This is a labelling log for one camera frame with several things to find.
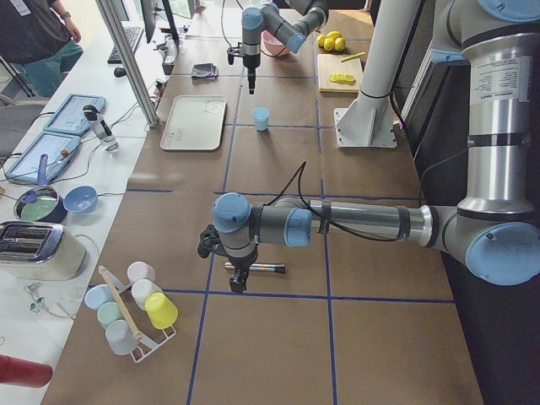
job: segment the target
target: cutting board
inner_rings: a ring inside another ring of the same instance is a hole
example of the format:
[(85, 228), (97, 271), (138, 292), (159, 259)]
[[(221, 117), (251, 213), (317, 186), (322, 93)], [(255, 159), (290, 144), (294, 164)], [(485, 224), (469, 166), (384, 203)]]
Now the cutting board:
[[(317, 55), (317, 78), (319, 91), (329, 91), (334, 93), (355, 93), (360, 91), (360, 84), (364, 77), (360, 59), (352, 59), (341, 63), (340, 61), (347, 55), (333, 55), (331, 53), (320, 53)], [(328, 78), (334, 73), (350, 73), (356, 78), (354, 84), (332, 83)]]

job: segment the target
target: dark shirt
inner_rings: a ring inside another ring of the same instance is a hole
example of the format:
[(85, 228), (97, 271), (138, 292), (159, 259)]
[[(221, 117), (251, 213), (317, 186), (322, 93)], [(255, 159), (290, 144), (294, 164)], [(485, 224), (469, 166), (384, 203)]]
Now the dark shirt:
[(69, 41), (68, 30), (50, 9), (56, 0), (24, 0), (31, 14), (21, 16), (10, 0), (0, 0), (0, 55), (12, 63), (51, 57)]

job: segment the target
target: red object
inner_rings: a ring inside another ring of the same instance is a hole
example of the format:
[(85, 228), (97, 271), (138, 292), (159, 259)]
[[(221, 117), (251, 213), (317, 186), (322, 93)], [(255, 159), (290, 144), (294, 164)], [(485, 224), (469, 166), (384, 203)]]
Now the red object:
[(0, 354), (0, 383), (39, 388), (51, 380), (52, 367)]

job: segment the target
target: toaster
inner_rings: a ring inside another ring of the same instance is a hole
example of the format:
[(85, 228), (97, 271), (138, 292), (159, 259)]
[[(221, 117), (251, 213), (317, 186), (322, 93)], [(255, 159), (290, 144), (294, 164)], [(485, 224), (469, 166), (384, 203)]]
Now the toaster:
[(16, 278), (68, 280), (78, 275), (86, 248), (60, 224), (0, 224), (0, 269)]

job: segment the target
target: yellow cup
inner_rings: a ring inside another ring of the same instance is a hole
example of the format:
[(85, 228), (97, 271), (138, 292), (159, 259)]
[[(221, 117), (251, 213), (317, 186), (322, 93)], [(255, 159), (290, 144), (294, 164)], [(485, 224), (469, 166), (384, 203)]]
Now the yellow cup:
[(172, 327), (178, 318), (178, 308), (163, 293), (151, 294), (144, 301), (144, 308), (156, 329)]

